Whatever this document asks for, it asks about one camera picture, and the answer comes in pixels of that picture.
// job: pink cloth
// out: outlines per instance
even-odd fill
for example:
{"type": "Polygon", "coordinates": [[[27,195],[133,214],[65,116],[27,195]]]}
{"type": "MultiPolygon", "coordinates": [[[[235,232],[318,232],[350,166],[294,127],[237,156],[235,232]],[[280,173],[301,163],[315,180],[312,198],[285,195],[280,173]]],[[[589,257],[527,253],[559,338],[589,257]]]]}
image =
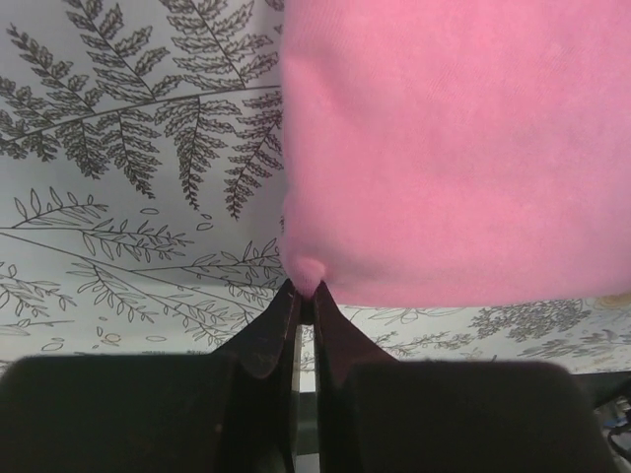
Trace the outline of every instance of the pink cloth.
{"type": "Polygon", "coordinates": [[[631,288],[631,2],[286,0],[284,264],[342,303],[631,288]]]}

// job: pink fabric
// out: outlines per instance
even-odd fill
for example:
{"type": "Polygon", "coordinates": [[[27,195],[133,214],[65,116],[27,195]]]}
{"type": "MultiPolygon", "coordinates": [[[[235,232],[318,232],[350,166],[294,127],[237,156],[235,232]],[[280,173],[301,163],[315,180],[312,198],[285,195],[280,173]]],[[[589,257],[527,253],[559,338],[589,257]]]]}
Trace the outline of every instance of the pink fabric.
{"type": "Polygon", "coordinates": [[[631,2],[286,0],[284,264],[339,302],[631,288],[631,2]]]}

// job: folded cloth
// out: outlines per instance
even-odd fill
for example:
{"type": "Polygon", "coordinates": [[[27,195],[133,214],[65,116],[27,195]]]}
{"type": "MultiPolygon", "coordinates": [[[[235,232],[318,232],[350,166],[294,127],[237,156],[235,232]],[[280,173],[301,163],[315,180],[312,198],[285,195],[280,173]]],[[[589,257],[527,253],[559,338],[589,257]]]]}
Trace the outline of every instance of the folded cloth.
{"type": "Polygon", "coordinates": [[[284,265],[342,303],[631,287],[631,3],[286,0],[284,265]]]}

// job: pink towel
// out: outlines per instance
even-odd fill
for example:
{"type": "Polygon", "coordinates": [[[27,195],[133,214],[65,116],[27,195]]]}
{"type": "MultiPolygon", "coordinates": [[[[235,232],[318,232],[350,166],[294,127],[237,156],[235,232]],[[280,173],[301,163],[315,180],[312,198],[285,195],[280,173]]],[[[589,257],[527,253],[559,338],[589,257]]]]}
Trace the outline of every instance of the pink towel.
{"type": "Polygon", "coordinates": [[[631,288],[631,2],[286,0],[283,259],[306,295],[631,288]]]}

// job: leaf-patterned tablecloth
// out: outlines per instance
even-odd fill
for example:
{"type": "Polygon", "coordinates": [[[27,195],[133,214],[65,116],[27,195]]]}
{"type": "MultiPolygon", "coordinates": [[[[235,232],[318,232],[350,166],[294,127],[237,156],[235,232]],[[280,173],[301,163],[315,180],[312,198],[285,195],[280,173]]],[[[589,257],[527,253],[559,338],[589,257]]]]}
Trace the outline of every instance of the leaf-patterned tablecloth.
{"type": "MultiPolygon", "coordinates": [[[[284,279],[282,10],[2,2],[0,370],[31,354],[207,352],[268,304],[284,279]]],[[[343,311],[400,358],[631,365],[626,296],[343,311]]]]}

